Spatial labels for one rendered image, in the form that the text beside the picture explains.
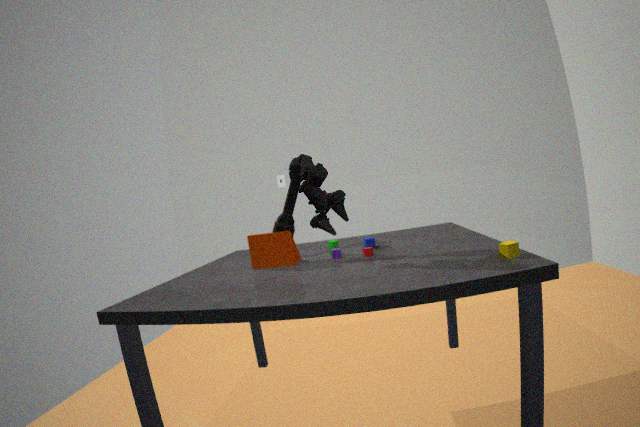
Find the yellow block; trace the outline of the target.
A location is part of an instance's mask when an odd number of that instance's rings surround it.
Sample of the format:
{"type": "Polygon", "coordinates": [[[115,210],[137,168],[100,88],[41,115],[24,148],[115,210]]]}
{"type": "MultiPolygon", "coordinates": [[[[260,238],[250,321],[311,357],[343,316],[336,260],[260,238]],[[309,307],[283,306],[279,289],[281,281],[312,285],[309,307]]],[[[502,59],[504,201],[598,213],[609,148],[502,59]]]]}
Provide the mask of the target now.
{"type": "Polygon", "coordinates": [[[519,257],[519,244],[515,241],[506,241],[499,245],[499,257],[502,259],[512,259],[519,257]]]}

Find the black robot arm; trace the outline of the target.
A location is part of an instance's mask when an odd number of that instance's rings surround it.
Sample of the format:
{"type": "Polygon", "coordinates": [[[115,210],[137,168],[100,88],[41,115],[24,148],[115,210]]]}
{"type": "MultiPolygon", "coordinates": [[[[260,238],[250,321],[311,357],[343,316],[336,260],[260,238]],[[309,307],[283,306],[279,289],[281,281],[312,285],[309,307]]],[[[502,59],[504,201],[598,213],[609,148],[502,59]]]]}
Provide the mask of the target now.
{"type": "Polygon", "coordinates": [[[294,235],[294,220],[293,211],[299,193],[303,192],[307,198],[320,189],[320,186],[324,182],[328,175],[327,170],[323,167],[323,164],[317,163],[314,166],[312,157],[304,154],[300,154],[299,157],[293,158],[289,165],[290,185],[284,205],[282,214],[277,218],[274,223],[273,232],[286,232],[290,231],[292,238],[294,235]],[[304,181],[301,185],[300,183],[304,181]]]}

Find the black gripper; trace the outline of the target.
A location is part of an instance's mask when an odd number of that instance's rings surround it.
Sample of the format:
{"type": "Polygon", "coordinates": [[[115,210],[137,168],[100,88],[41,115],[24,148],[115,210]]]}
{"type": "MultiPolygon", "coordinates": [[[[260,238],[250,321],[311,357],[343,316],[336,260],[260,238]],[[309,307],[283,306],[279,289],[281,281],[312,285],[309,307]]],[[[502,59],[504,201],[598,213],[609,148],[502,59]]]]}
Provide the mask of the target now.
{"type": "Polygon", "coordinates": [[[321,189],[316,190],[309,196],[309,204],[317,209],[315,212],[320,213],[312,218],[310,225],[312,228],[322,229],[332,235],[337,235],[331,224],[329,218],[327,219],[327,212],[332,209],[346,222],[349,221],[347,213],[344,207],[345,193],[342,190],[337,190],[327,197],[326,191],[321,189]],[[326,210],[326,211],[325,211],[326,210]]]}

